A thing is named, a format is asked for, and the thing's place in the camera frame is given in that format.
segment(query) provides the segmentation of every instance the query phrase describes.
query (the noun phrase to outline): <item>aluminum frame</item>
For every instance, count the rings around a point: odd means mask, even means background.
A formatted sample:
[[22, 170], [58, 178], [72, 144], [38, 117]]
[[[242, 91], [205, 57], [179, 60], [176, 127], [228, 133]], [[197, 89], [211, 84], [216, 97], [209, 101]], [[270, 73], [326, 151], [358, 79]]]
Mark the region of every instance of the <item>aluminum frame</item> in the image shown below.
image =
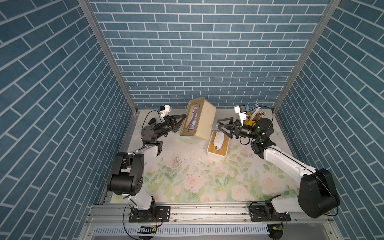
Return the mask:
[[[170, 222], [163, 225], [222, 225], [230, 226], [233, 224], [279, 224], [280, 222], [252, 222], [248, 212], [251, 202], [198, 202], [198, 203], [158, 203], [158, 205], [170, 206]], [[93, 205], [79, 239], [90, 240], [93, 231], [97, 226], [109, 226], [122, 224], [122, 214], [127, 204], [103, 204]], [[125, 216], [128, 219], [130, 208], [126, 208]], [[291, 221], [287, 223], [317, 223], [324, 226], [330, 240], [340, 239], [340, 233], [331, 217], [325, 215], [316, 219], [306, 214], [291, 214]], [[126, 226], [139, 225], [139, 223], [129, 223]]]
[[131, 107], [133, 113], [137, 113], [137, 107], [131, 97], [131, 95], [128, 92], [127, 86], [125, 84], [124, 78], [121, 75], [121, 72], [119, 70], [119, 67], [116, 63], [115, 58], [112, 55], [111, 49], [109, 48], [107, 44], [107, 40], [105, 39], [103, 32], [100, 28], [99, 23], [97, 22], [95, 13], [92, 10], [92, 7], [88, 0], [78, 0], [81, 10], [84, 13], [85, 18], [88, 20], [88, 23], [97, 39], [97, 42], [99, 43], [101, 50], [103, 51], [109, 66], [112, 69], [113, 74], [116, 77], [117, 82], [119, 83], [119, 86], [125, 96], [125, 98], [128, 101], [129, 106]]
[[336, 11], [336, 8], [337, 6], [339, 6], [340, 2], [341, 0], [330, 0], [328, 5], [325, 7], [323, 15], [321, 16], [318, 24], [316, 24], [316, 27], [313, 30], [313, 33], [309, 38], [307, 45], [305, 46], [303, 52], [300, 54], [296, 65], [292, 69], [291, 75], [288, 77], [285, 86], [281, 90], [279, 97], [273, 105], [274, 112], [276, 112], [280, 108], [281, 104], [284, 101], [284, 98], [287, 96], [290, 88], [296, 81], [297, 76], [299, 75], [301, 69], [303, 68], [305, 62], [307, 61], [309, 55], [311, 54], [313, 48], [315, 47], [317, 41], [319, 40], [321, 34], [323, 33], [325, 27], [327, 26], [329, 20], [331, 19], [333, 13]]

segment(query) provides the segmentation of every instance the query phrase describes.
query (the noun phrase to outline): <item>blue brick wallpaper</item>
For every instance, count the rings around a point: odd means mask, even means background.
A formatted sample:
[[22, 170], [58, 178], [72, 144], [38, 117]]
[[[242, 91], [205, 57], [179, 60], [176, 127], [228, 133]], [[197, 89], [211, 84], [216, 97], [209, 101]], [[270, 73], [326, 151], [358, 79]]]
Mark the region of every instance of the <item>blue brick wallpaper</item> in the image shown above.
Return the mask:
[[90, 0], [139, 108], [272, 106], [328, 0]]
[[77, 238], [131, 114], [77, 0], [0, 1], [0, 239]]
[[384, 234], [384, 1], [342, 0], [278, 117], [297, 157], [330, 169], [345, 239]]

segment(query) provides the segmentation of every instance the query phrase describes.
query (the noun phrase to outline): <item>beige plastic container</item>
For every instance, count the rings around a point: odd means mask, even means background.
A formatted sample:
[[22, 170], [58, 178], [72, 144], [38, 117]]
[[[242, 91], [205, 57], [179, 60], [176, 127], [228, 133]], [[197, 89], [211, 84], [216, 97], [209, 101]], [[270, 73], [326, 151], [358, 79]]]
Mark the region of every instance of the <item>beige plastic container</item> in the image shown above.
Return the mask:
[[205, 100], [204, 97], [192, 99], [187, 106], [187, 118], [183, 121], [179, 130], [180, 136], [208, 140], [214, 124], [215, 114], [216, 107]]
[[217, 151], [214, 145], [216, 134], [217, 131], [212, 132], [211, 139], [209, 140], [209, 145], [207, 148], [207, 155], [208, 157], [211, 157], [213, 159], [225, 160], [228, 151], [229, 137], [227, 135], [224, 135], [223, 145], [221, 146], [220, 150]]

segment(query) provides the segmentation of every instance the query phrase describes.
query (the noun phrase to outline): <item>black cable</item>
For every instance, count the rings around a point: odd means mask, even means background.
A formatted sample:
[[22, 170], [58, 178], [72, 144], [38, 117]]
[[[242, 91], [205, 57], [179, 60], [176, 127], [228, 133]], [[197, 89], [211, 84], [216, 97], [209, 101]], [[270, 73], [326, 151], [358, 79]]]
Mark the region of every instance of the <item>black cable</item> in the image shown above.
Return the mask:
[[161, 116], [160, 116], [159, 111], [158, 111], [158, 110], [152, 110], [152, 111], [150, 111], [150, 112], [147, 114], [147, 116], [145, 117], [144, 122], [143, 122], [143, 124], [142, 124], [142, 127], [144, 127], [145, 120], [147, 120], [147, 117], [148, 117], [148, 115], [149, 115], [151, 112], [157, 112], [158, 115], [159, 115], [160, 121], [161, 121], [161, 122], [163, 121], [163, 120], [161, 119]]
[[241, 138], [242, 138], [242, 137], [243, 137], [243, 136], [240, 136], [240, 138], [239, 138], [240, 143], [241, 143], [242, 145], [248, 145], [249, 142], [251, 141], [251, 138], [248, 139], [248, 142], [247, 142], [246, 144], [243, 144], [243, 143], [241, 142]]
[[[273, 148], [273, 147], [268, 147], [268, 148], [272, 148], [272, 149], [274, 149], [274, 150], [280, 152], [281, 154], [283, 154], [284, 156], [288, 157], [289, 159], [291, 159], [291, 160], [294, 161], [295, 163], [299, 164], [299, 165], [302, 166], [302, 167], [305, 167], [305, 166], [303, 166], [300, 162], [297, 162], [296, 160], [294, 160], [293, 158], [291, 158], [289, 155], [285, 154], [284, 152], [279, 151], [279, 150], [277, 150], [276, 148]], [[332, 199], [333, 199], [334, 202], [336, 203], [336, 213], [335, 213], [334, 215], [330, 215], [330, 214], [324, 214], [324, 215], [326, 215], [326, 216], [330, 216], [330, 217], [334, 217], [334, 216], [338, 215], [338, 214], [339, 214], [339, 206], [337, 206], [337, 200], [336, 200], [336, 198], [332, 195], [332, 193], [331, 193], [331, 191], [328, 189], [328, 187], [323, 183], [323, 181], [322, 181], [316, 174], [315, 174], [315, 177], [321, 182], [321, 184], [325, 187], [325, 189], [327, 189], [329, 195], [332, 197]]]
[[257, 205], [259, 205], [259, 206], [260, 206], [260, 209], [264, 212], [264, 217], [265, 217], [267, 220], [273, 222], [272, 219], [270, 219], [269, 217], [266, 216], [266, 211], [265, 211], [265, 209], [260, 205], [260, 203], [258, 203], [258, 202], [251, 202], [251, 204], [249, 204], [249, 206], [248, 206], [248, 209], [249, 209], [249, 210], [250, 210], [252, 204], [257, 204]]
[[339, 214], [339, 206], [336, 206], [336, 213], [335, 214], [333, 214], [333, 215], [330, 215], [330, 214], [324, 214], [324, 215], [326, 215], [326, 216], [330, 216], [330, 217], [334, 217], [334, 216], [336, 216], [336, 215], [338, 215]]
[[263, 106], [263, 105], [261, 105], [261, 106], [259, 106], [260, 108], [261, 107], [265, 107], [265, 108], [269, 108], [270, 110], [271, 110], [271, 112], [272, 112], [272, 120], [271, 120], [271, 124], [272, 124], [272, 122], [273, 122], [273, 110], [270, 108], [270, 107], [268, 107], [268, 106]]
[[127, 205], [125, 206], [125, 208], [124, 208], [124, 212], [122, 213], [122, 225], [123, 225], [123, 227], [124, 227], [125, 233], [126, 233], [130, 238], [132, 238], [132, 239], [134, 239], [134, 240], [143, 240], [143, 239], [140, 238], [140, 236], [139, 236], [139, 239], [132, 237], [131, 235], [129, 235], [129, 233], [127, 232], [127, 229], [125, 228], [125, 224], [124, 224], [124, 214], [125, 214], [125, 210], [126, 210], [127, 206], [129, 206], [129, 204], [127, 204]]

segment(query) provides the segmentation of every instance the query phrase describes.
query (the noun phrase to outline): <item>wire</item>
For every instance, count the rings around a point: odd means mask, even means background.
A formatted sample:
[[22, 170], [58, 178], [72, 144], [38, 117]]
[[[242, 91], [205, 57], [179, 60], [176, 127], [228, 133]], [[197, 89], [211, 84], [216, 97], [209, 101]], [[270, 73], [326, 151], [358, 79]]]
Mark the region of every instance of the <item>wire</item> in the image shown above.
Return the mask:
[[[272, 149], [274, 149], [274, 150], [280, 152], [281, 154], [283, 154], [284, 156], [288, 157], [289, 159], [291, 159], [291, 160], [294, 161], [295, 163], [299, 164], [299, 165], [302, 166], [302, 167], [305, 167], [305, 166], [303, 166], [303, 165], [300, 163], [300, 161], [297, 162], [296, 160], [294, 160], [293, 158], [291, 158], [289, 155], [285, 154], [284, 152], [279, 151], [279, 150], [277, 150], [276, 148], [273, 148], [273, 147], [268, 147], [268, 148], [272, 148]], [[328, 189], [328, 187], [323, 183], [323, 181], [322, 181], [316, 174], [315, 174], [315, 177], [316, 177], [316, 178], [321, 182], [321, 184], [325, 187], [325, 189], [328, 191], [329, 195], [332, 197], [332, 199], [334, 200], [334, 202], [335, 202], [335, 204], [336, 204], [336, 213], [335, 213], [334, 215], [330, 215], [330, 214], [324, 214], [324, 215], [329, 216], [329, 217], [334, 217], [334, 216], [338, 215], [338, 214], [339, 214], [339, 206], [337, 206], [337, 200], [336, 200], [336, 198], [332, 195], [332, 193], [331, 193], [331, 191]]]
[[163, 120], [161, 119], [161, 116], [160, 116], [159, 111], [158, 111], [158, 110], [152, 110], [152, 111], [150, 111], [150, 112], [147, 114], [147, 116], [145, 117], [142, 127], [144, 127], [145, 120], [147, 120], [147, 117], [148, 117], [148, 115], [149, 115], [151, 112], [157, 112], [158, 115], [159, 115], [160, 121], [161, 121], [161, 122], [163, 121]]
[[251, 138], [248, 139], [248, 142], [247, 142], [246, 144], [243, 144], [243, 143], [241, 142], [241, 138], [242, 138], [242, 137], [243, 137], [243, 136], [240, 136], [240, 139], [239, 139], [239, 140], [240, 140], [240, 143], [241, 143], [242, 145], [248, 145], [249, 142], [251, 141]]
[[336, 206], [336, 213], [335, 214], [333, 214], [333, 215], [330, 215], [330, 214], [324, 214], [324, 215], [326, 215], [326, 216], [330, 216], [330, 217], [334, 217], [334, 216], [336, 216], [336, 215], [338, 215], [339, 214], [339, 206]]
[[157, 225], [157, 218], [156, 218], [156, 222], [155, 222], [155, 224], [156, 224], [156, 229], [158, 229], [161, 225], [163, 225], [163, 216], [162, 216], [161, 213], [159, 213], [159, 212], [156, 212], [156, 214], [159, 214], [160, 217], [161, 217], [161, 224], [160, 224], [159, 226]]
[[125, 233], [126, 233], [130, 238], [132, 238], [132, 239], [134, 239], [134, 240], [143, 240], [143, 239], [140, 238], [140, 236], [139, 236], [139, 239], [132, 237], [131, 235], [129, 235], [129, 233], [127, 232], [127, 229], [125, 228], [125, 224], [124, 224], [124, 214], [125, 214], [125, 210], [126, 210], [127, 206], [129, 206], [129, 204], [127, 204], [127, 205], [125, 206], [125, 208], [124, 208], [124, 212], [122, 213], [122, 225], [123, 225], [123, 227], [124, 227], [124, 231], [125, 231]]
[[265, 211], [265, 209], [260, 205], [260, 203], [258, 203], [258, 202], [251, 202], [251, 204], [249, 204], [249, 206], [248, 206], [248, 209], [250, 209], [250, 207], [252, 206], [252, 204], [257, 204], [257, 205], [259, 205], [259, 206], [260, 206], [260, 209], [264, 212], [264, 217], [265, 217], [266, 219], [268, 219], [269, 221], [273, 222], [272, 219], [270, 219], [269, 217], [266, 216], [266, 211]]

